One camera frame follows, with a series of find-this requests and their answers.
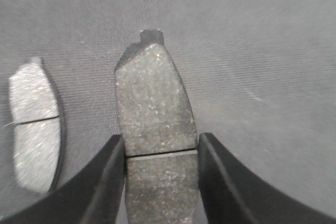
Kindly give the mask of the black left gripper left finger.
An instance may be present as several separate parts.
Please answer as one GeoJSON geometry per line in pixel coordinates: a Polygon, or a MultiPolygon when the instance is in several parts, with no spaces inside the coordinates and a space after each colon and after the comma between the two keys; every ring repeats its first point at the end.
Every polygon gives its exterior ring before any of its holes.
{"type": "Polygon", "coordinates": [[[115,223],[124,186],[120,135],[68,183],[1,223],[115,223]]]}

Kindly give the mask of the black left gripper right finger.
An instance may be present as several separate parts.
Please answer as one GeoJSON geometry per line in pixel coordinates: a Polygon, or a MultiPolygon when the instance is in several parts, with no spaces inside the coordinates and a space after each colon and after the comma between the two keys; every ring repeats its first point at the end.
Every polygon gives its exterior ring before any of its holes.
{"type": "Polygon", "coordinates": [[[209,223],[335,223],[265,182],[212,133],[198,145],[199,188],[209,223]]]}

